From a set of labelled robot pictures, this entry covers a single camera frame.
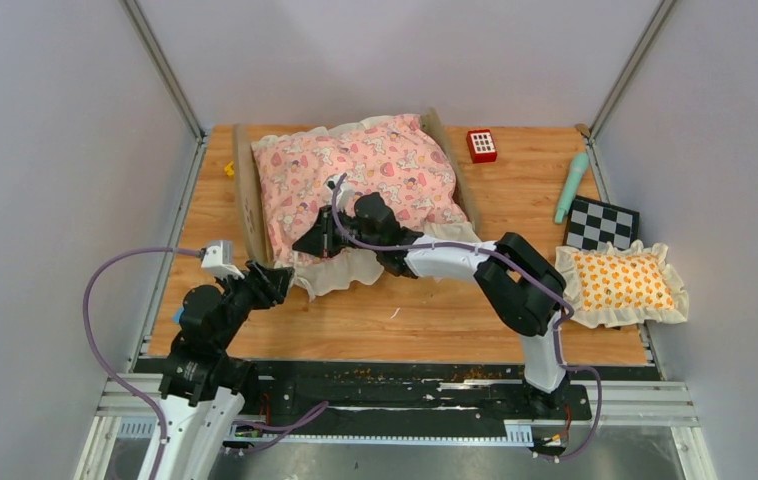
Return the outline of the wooden striped pet bed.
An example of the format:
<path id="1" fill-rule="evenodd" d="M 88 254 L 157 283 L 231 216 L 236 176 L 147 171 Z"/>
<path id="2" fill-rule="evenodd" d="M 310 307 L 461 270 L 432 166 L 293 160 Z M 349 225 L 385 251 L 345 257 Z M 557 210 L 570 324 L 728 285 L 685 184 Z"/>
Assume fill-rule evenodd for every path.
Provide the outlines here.
<path id="1" fill-rule="evenodd" d="M 465 178 L 450 135 L 434 107 L 427 107 L 420 114 L 420 118 L 421 129 L 439 145 L 456 174 L 453 200 L 467 216 L 474 232 L 479 233 L 482 227 L 481 210 L 472 193 L 470 182 Z M 259 169 L 252 151 L 252 136 L 246 124 L 236 123 L 231 129 L 235 167 L 233 183 L 246 253 L 251 260 L 270 266 L 274 261 L 274 255 L 267 232 L 268 222 L 263 209 Z"/>

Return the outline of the pink unicorn drawstring bag blanket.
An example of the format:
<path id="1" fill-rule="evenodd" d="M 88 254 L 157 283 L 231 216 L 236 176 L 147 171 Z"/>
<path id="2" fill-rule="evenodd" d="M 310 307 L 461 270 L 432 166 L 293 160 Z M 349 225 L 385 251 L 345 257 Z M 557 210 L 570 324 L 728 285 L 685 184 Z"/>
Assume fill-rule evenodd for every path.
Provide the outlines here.
<path id="1" fill-rule="evenodd" d="M 310 299 L 351 283 L 374 284 L 383 269 L 370 251 L 348 248 L 331 259 L 293 249 L 322 206 L 326 181 L 345 174 L 342 209 L 379 193 L 405 227 L 442 240 L 477 240 L 453 200 L 457 177 L 439 145 L 420 126 L 420 114 L 369 117 L 332 128 L 268 134 L 252 142 L 275 267 L 292 267 L 296 286 Z"/>

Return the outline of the orange duck print pillow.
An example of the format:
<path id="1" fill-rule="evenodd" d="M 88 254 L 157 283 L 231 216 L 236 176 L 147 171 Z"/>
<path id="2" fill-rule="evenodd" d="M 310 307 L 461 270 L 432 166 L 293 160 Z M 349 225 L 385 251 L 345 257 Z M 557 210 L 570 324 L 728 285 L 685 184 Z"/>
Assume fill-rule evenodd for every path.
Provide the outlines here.
<path id="1" fill-rule="evenodd" d="M 611 243 L 598 250 L 558 247 L 555 268 L 566 281 L 572 320 L 588 328 L 686 322 L 689 296 L 667 254 L 667 245 L 639 240 L 624 250 Z"/>

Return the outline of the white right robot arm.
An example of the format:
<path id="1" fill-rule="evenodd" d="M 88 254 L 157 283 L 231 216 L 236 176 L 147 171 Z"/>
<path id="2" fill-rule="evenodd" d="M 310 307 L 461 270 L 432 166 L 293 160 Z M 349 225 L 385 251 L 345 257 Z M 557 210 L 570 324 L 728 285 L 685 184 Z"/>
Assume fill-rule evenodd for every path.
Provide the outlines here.
<path id="1" fill-rule="evenodd" d="M 370 250 L 395 276 L 474 282 L 503 324 L 521 338 L 530 411 L 547 418 L 564 407 L 568 374 L 556 330 L 573 312 L 564 298 L 566 281 L 519 234 L 506 233 L 496 242 L 438 239 L 401 225 L 374 193 L 359 198 L 352 215 L 336 205 L 322 207 L 293 248 L 318 258 L 333 258 L 348 248 Z"/>

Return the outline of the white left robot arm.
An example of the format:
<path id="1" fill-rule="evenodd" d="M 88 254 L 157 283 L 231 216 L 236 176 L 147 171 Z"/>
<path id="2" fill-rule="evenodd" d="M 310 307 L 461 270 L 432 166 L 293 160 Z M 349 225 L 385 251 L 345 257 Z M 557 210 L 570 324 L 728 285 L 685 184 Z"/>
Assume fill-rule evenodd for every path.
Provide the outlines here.
<path id="1" fill-rule="evenodd" d="M 162 368 L 157 405 L 162 417 L 139 472 L 142 479 L 205 479 L 238 413 L 261 400 L 255 363 L 228 354 L 254 310 L 282 304 L 291 267 L 249 261 L 238 276 L 199 285 L 183 299 L 180 331 Z"/>

